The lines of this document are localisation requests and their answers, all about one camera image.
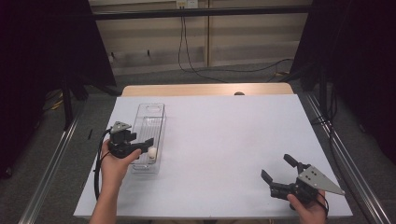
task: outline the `human hand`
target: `human hand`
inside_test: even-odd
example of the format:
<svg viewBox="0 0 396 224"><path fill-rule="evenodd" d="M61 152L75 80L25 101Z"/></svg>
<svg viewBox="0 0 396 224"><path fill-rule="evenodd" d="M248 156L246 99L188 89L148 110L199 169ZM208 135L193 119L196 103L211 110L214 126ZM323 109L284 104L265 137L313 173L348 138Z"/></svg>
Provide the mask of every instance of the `human hand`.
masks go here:
<svg viewBox="0 0 396 224"><path fill-rule="evenodd" d="M320 203L325 204L324 196L325 191L320 189L319 194L323 195L321 197L318 195L317 199ZM300 217L301 224L324 224L326 223L326 212L323 207L318 204L318 202L311 202L309 204L302 204L300 201L292 194L288 194L288 200L291 205L297 211Z"/></svg>
<svg viewBox="0 0 396 224"><path fill-rule="evenodd" d="M141 149L137 149L124 159L119 159L109 153L108 142L109 139L102 145L102 191L107 188L119 189L129 164L142 153Z"/></svg>

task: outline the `aluminum rail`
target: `aluminum rail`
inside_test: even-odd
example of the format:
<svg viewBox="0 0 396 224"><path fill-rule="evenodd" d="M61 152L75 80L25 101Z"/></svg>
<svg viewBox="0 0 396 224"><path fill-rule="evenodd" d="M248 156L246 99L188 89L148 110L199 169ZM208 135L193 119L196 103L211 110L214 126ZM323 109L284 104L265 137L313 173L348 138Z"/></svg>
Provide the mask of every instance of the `aluminum rail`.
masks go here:
<svg viewBox="0 0 396 224"><path fill-rule="evenodd" d="M320 109L318 108L318 100L312 94L306 95L309 104L311 104L312 109L318 118L322 118ZM331 124L328 122L322 123L322 128L324 132L330 137ZM356 189L358 190L360 196L364 200L367 208L369 209L375 223L381 224L390 224L392 223L383 208L381 202L376 197L374 191L370 188L363 175L359 171L355 162L352 160L352 157L349 155L347 148L344 146L340 137L338 136L335 130L332 130L332 142L334 151L337 153L337 156L340 158L340 161L343 163L346 171L348 172L352 182L354 183Z"/></svg>
<svg viewBox="0 0 396 224"><path fill-rule="evenodd" d="M19 224L35 223L35 219L38 216L38 212L40 211L41 206L50 189L50 184L56 175L56 171L58 170L59 164L62 161L62 157L64 156L64 153L67 149L70 139L73 136L74 130L77 127L78 120L82 114L84 105L85 105L85 101L78 103L78 106L76 106L77 114L73 119L72 123L69 125L69 128L66 131L64 131L61 140L59 141L58 146L56 147L55 152L49 162L47 170L43 174L40 183L35 189L35 194L31 198L28 205L26 206L19 221Z"/></svg>
<svg viewBox="0 0 396 224"><path fill-rule="evenodd" d="M94 12L92 15L72 15L73 18L88 18L96 21L150 19L172 17L202 17L202 16L232 16L232 15L257 15L257 14L290 14L308 12L335 12L337 7L226 7L226 8L188 8L188 9L163 9L145 11L107 11Z"/></svg>

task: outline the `wire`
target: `wire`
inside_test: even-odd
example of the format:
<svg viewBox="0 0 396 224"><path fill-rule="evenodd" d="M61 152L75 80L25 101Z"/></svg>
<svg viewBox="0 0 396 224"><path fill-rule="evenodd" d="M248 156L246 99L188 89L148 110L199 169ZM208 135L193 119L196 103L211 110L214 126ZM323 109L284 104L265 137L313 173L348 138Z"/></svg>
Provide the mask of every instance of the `wire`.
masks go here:
<svg viewBox="0 0 396 224"><path fill-rule="evenodd" d="M192 71L188 71L188 70L184 69L184 68L181 66L181 63L180 63L180 52L181 52L181 44L182 44L182 42L183 42L183 34L184 34L184 41L185 41L185 45L186 45L187 56L188 56L190 68L191 68ZM215 80L215 81L227 83L227 82L224 81L224 80L220 80L220 79L217 79L217 78L214 78L214 77L202 76L201 74L198 73L197 70L195 70L195 69L192 67L191 59L190 59L190 53L189 53L189 44L188 44L188 42L187 42L186 19L185 19L184 17L181 17L180 45L179 45L179 47L178 47L178 55L177 55L177 57L178 57L178 59L177 59L177 60L178 60L178 66L180 67L180 69L181 69L182 71L188 72L188 73L194 73L194 74L196 74L198 77L208 78L208 79L212 79L212 80Z"/></svg>
<svg viewBox="0 0 396 224"><path fill-rule="evenodd" d="M356 204L358 205L359 209L361 210L361 213L363 214L363 216L364 216L364 218L366 219L367 223L372 223L372 222L370 221L370 219L367 217L367 215L366 215L366 213L364 212L363 208L361 207L361 204L358 202L358 198L356 197L356 194L353 192L352 188L351 188L350 185L347 183L346 177L345 177L344 173L341 172L340 164L338 163L338 160L337 160L336 157L335 157L335 153L334 153L333 145L332 145L332 141L333 141L332 134L333 134L333 132L334 132L334 127L332 126L332 123L330 123L329 129L330 129L330 132L329 132L330 152L332 153L332 158L333 158L334 161L335 161L335 165L336 165L338 171L340 172L341 177L345 180L344 183L346 184L346 187L348 188L349 193L352 195L352 198L355 200Z"/></svg>
<svg viewBox="0 0 396 224"><path fill-rule="evenodd" d="M189 70L184 69L184 68L181 66L181 63L180 63L180 52L181 52L181 46L182 46L182 42L183 42L183 36L184 36L184 42L185 42L185 45L186 45L186 51L187 51L187 56L188 56L188 59L189 59L190 68L191 68L192 71L189 71ZM209 79L216 80L216 81L219 81L219 82L227 83L226 81L220 80L220 79L217 79L217 78L202 76L202 75L199 74L199 72L254 73L254 72L264 71L264 70L269 69L269 68L271 68L271 67L275 67L275 68L276 68L276 71L277 71L277 66L278 66L280 63L288 62L288 61L294 61L294 60L293 60L293 59L283 59L283 60L280 60L280 61L278 61L278 62L276 62L276 63L273 63L273 64L270 64L270 65L268 65L268 66L265 66L264 68L253 69L253 70L234 70L234 69L218 69L218 68L195 69L195 68L192 67L191 58L190 58L190 53L189 53L189 44L188 44L188 40L187 40L186 19L185 19L184 17L181 17L181 34L180 34L180 44L179 44L179 47L178 47L177 61L178 61L178 66L179 66L180 69L181 69L182 71L184 71L184 72L187 72L187 73L194 73L194 74L196 74L196 75L199 76L199 77L209 78ZM266 82L270 82L272 79L275 78L275 76L276 76L276 72L274 73L274 76L271 77L271 78L270 78L269 80L267 80Z"/></svg>
<svg viewBox="0 0 396 224"><path fill-rule="evenodd" d="M332 93L331 93L331 98L330 98L330 105L329 108L327 110L328 113L328 117L325 116L318 116L314 119L310 120L311 125L317 125L317 124L323 124L323 123L327 123L330 122L332 123L332 121L335 118L335 115L337 114L338 111L338 102L337 102L337 94L335 92L335 87L332 86Z"/></svg>
<svg viewBox="0 0 396 224"><path fill-rule="evenodd" d="M330 211L329 202L327 202L327 199L321 193L318 192L318 195L320 195L320 197L322 197L324 199L324 202L326 203L326 205L321 203L318 199L315 199L315 202L317 202L324 209L324 212L326 213L326 218L327 218L327 215L329 215L329 211Z"/></svg>
<svg viewBox="0 0 396 224"><path fill-rule="evenodd" d="M99 148L98 148L98 152L96 155L96 164L95 164L95 169L94 171L94 176L93 176L93 188L95 190L95 197L96 200L98 200L100 192L99 192L99 173L100 173L100 167L102 165L102 159L108 154L106 154L104 157L101 158L101 154L102 154L102 145L103 145L103 141L105 140L105 137L108 133L110 133L110 129L105 130L105 132L102 134L102 137L100 139L99 142Z"/></svg>

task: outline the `white tabletop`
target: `white tabletop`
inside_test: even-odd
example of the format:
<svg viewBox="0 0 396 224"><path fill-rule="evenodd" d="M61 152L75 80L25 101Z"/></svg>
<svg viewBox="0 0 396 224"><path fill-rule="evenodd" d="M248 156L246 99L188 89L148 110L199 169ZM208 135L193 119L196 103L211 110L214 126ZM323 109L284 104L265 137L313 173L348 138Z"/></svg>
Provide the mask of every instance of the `white tabletop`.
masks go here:
<svg viewBox="0 0 396 224"><path fill-rule="evenodd" d="M120 97L108 127L116 120L134 124L144 103L165 104L161 168L157 175L125 176L119 217L296 217L261 179L264 169L275 182L295 182L297 171L284 154L338 184L297 95ZM326 198L329 217L352 216L344 196ZM90 172L74 215L90 217L95 203Z"/></svg>

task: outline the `forearm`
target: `forearm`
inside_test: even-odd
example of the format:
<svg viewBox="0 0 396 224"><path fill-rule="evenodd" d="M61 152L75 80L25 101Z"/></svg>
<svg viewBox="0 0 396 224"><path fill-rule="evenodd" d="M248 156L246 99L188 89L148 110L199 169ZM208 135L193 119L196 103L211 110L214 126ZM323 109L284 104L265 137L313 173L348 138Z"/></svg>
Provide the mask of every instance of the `forearm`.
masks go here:
<svg viewBox="0 0 396 224"><path fill-rule="evenodd" d="M117 187L102 188L91 216L91 224L116 223L119 190L120 188Z"/></svg>

